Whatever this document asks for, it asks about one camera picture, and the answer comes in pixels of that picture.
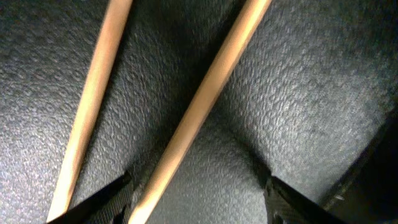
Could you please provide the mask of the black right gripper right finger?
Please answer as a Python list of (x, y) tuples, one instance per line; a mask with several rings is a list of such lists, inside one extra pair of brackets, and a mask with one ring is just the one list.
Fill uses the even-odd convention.
[(271, 176), (267, 180), (264, 197), (269, 224), (344, 224), (344, 221), (328, 213), (277, 177)]

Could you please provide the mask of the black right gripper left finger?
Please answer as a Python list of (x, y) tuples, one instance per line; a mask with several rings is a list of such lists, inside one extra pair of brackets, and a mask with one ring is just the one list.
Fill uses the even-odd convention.
[(132, 177), (125, 172), (50, 224), (127, 223), (125, 212), (133, 190)]

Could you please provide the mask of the wooden chopstick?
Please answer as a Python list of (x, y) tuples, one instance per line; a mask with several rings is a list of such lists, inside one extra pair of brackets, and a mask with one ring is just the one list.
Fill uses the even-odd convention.
[(271, 0), (245, 2), (134, 207), (128, 224), (145, 224), (175, 175)]
[(67, 212), (93, 132), (132, 0), (110, 0), (57, 179), (47, 223)]

